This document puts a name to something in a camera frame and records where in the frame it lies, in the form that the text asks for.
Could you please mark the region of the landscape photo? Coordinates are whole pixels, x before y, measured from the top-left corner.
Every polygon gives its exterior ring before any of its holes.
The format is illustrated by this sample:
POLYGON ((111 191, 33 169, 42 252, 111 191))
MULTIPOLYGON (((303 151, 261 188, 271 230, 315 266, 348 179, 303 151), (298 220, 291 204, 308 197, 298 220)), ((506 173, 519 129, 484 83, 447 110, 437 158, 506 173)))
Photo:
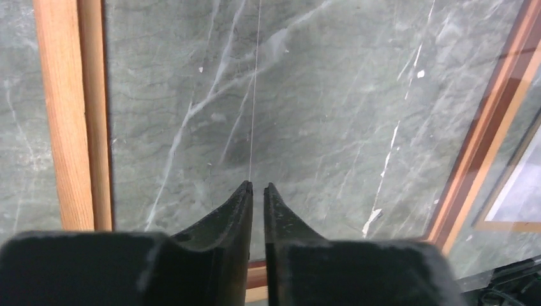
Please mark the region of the landscape photo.
POLYGON ((522 139, 475 219, 485 231, 540 232, 540 121, 522 139))

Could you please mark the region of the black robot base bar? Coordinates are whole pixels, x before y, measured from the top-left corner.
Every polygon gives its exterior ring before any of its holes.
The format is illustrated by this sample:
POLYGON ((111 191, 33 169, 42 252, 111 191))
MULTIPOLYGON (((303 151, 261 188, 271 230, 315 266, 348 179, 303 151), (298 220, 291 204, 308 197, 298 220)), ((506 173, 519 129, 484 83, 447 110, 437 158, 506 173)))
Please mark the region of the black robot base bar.
POLYGON ((458 280, 468 305, 540 305, 540 256, 458 280))

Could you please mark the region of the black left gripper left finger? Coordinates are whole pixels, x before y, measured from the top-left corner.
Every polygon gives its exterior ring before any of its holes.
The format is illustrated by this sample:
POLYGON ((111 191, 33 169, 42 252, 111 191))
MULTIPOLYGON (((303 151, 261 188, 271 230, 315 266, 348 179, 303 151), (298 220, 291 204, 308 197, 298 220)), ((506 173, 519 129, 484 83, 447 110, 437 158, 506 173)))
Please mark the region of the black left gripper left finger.
POLYGON ((243 305, 253 186, 185 230, 27 231, 1 246, 2 305, 243 305))

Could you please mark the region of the wooden picture frame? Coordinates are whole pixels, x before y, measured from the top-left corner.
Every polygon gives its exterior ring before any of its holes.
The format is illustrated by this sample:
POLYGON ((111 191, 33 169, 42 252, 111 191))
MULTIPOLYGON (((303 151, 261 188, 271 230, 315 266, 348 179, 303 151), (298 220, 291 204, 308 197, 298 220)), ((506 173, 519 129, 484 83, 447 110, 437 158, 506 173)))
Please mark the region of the wooden picture frame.
POLYGON ((254 3, 33 3, 65 229, 173 233, 252 182, 254 3))

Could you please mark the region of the clear acrylic sheet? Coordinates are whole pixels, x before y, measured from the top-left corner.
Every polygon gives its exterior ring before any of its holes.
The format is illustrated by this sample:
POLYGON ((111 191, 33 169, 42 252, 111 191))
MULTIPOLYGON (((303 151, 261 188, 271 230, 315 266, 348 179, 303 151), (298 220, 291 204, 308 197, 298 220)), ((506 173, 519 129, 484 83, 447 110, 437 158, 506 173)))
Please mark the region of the clear acrylic sheet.
POLYGON ((540 110, 539 1, 255 1, 263 189, 323 236, 437 245, 456 275, 540 252, 475 219, 540 110))

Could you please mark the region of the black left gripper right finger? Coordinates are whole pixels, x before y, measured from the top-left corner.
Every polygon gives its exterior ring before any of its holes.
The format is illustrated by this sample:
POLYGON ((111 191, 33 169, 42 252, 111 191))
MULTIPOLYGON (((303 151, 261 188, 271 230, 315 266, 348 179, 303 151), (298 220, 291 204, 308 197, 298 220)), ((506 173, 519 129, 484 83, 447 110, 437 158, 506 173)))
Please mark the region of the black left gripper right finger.
POLYGON ((270 305, 464 305, 450 266, 414 240, 329 240, 264 190, 270 305))

